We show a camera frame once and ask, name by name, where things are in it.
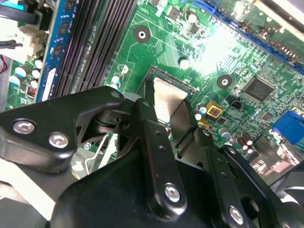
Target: capacitor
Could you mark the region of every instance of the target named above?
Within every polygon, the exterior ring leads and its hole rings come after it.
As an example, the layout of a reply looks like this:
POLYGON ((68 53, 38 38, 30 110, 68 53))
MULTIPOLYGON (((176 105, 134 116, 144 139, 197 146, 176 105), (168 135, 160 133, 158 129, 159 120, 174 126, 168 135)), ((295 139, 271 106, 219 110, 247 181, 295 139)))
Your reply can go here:
POLYGON ((39 79, 40 78, 40 70, 35 68, 32 70, 32 76, 34 79, 39 79))
POLYGON ((179 59, 179 65, 182 70, 187 70, 190 67, 190 62, 189 62, 188 58, 181 57, 179 59))
POLYGON ((116 84, 116 85, 119 85, 121 81, 124 80, 124 75, 121 74, 121 73, 117 73, 115 74, 113 77, 112 77, 112 83, 113 84, 116 84))
POLYGON ((197 22, 198 16, 193 11, 188 11, 186 13, 186 20, 192 24, 197 22))
POLYGON ((26 77, 28 74, 31 73, 31 67, 29 65, 23 64, 19 67, 15 68, 15 74, 18 77, 26 77))
POLYGON ((195 119, 197 121, 200 120, 201 119, 201 114, 200 114, 199 110, 198 109, 194 109, 193 112, 194 112, 195 119))
POLYGON ((112 88, 118 90, 118 86, 117 86, 116 84, 110 84, 110 87, 112 87, 112 88))
POLYGON ((231 134, 227 128, 219 129, 218 133, 220 134, 223 140, 228 140, 231 137, 231 134))
POLYGON ((38 88, 38 82, 36 80, 30 80, 29 85, 34 89, 38 88))
POLYGON ((34 61, 34 65, 37 69, 41 70, 42 69, 42 65, 43 65, 43 56, 35 59, 34 61))
POLYGON ((252 153, 252 152, 253 152, 253 148, 251 146, 248 146, 247 153, 252 153))
POLYGON ((247 132, 242 133, 242 137, 248 146, 251 146, 253 144, 252 138, 247 132))
POLYGON ((14 86, 19 86, 20 85, 20 80, 16 76, 12 75, 9 77, 9 82, 12 83, 14 86))
POLYGON ((243 150, 247 150, 248 149, 248 146, 246 145, 245 141, 243 138, 238 138, 237 139, 237 143, 241 146, 241 148, 243 150))
POLYGON ((200 112, 201 115, 205 115, 207 112, 207 108, 202 103, 198 103, 196 106, 200 112))

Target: expansion slot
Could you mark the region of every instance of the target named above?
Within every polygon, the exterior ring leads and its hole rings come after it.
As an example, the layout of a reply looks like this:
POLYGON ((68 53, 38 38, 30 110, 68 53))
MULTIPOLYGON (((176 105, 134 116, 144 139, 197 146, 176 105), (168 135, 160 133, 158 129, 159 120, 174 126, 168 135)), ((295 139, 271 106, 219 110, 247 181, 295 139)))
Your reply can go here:
POLYGON ((77 13, 79 19, 71 32, 70 45, 67 49, 64 65, 61 67, 61 81, 57 85, 56 97, 67 95, 70 92, 70 86, 89 39, 91 29, 89 25, 95 21, 101 4, 102 0, 88 0, 83 1, 82 7, 79 7, 77 13))
POLYGON ((115 0, 109 1, 104 7, 105 13, 96 32, 97 38, 91 46, 92 52, 86 58, 84 69, 75 81, 72 92, 90 89, 101 82, 135 5, 136 1, 115 0))

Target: black cable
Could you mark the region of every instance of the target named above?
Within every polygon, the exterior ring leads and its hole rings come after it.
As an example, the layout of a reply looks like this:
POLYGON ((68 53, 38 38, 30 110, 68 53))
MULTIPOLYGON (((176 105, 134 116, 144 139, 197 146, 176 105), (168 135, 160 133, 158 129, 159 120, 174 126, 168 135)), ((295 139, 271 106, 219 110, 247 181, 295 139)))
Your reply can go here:
POLYGON ((36 14, 14 9, 12 7, 0 5, 0 18, 6 18, 23 22, 25 24, 36 25, 38 23, 39 16, 36 14))
POLYGON ((5 45, 5 44, 16 44, 16 41, 14 39, 0 41, 0 45, 5 45))
POLYGON ((16 47, 22 47, 22 46, 23 46, 22 44, 3 44, 0 45, 0 49, 5 49, 5 48, 15 49, 16 47))

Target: blue connector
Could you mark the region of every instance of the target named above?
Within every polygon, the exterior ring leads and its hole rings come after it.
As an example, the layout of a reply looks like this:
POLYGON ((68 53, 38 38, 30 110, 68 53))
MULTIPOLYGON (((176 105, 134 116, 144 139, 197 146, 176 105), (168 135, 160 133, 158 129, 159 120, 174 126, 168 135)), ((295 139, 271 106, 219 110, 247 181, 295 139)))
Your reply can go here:
POLYGON ((211 5, 209 5, 208 3, 206 3, 202 0, 196 0, 196 1, 192 2, 191 5, 201 8, 211 15, 214 15, 215 12, 217 11, 216 8, 212 7, 211 5))

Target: green circuit board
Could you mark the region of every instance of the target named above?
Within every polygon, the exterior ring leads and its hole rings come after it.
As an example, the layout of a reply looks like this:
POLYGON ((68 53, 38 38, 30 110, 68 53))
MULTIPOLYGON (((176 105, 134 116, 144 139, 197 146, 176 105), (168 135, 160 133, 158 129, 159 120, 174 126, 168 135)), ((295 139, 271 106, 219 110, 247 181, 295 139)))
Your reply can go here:
POLYGON ((219 135, 223 127, 229 129, 232 139, 242 132, 250 133, 253 138, 269 135, 271 126, 287 110, 294 106, 304 108, 303 75, 202 9, 171 1, 179 13, 178 18, 173 19, 167 15, 172 9, 170 5, 160 12, 160 7, 152 2, 138 1, 104 85, 110 85, 114 75, 123 73, 124 80, 118 90, 123 94, 136 93, 150 66, 167 72, 196 89, 190 100, 194 109, 197 103, 213 101, 224 110, 221 116, 224 123, 207 119, 217 146, 227 143, 219 135), (186 21, 185 15, 189 11, 198 16, 194 25, 186 21), (134 31, 139 26, 149 29, 151 37, 147 42, 135 39, 134 31), (197 27, 195 34, 191 32, 193 26, 197 27), (183 57, 190 62, 186 70, 179 66, 179 59, 183 57), (232 77, 229 88, 218 87, 217 80, 222 75, 232 77), (244 93, 244 88, 256 77, 272 87, 261 102, 244 93), (229 95, 239 97, 243 109, 230 106, 226 101, 229 95))
MULTIPOLYGON (((34 59, 30 59, 26 62, 31 68, 34 68, 34 59)), ((15 69, 21 64, 15 60, 12 61, 12 68, 10 75, 15 74, 15 69)), ((26 96, 26 86, 31 79, 31 75, 26 76, 25 80, 21 83, 21 86, 14 86, 12 83, 9 84, 8 100, 6 109, 18 108, 21 106, 29 105, 34 103, 34 99, 26 96)))

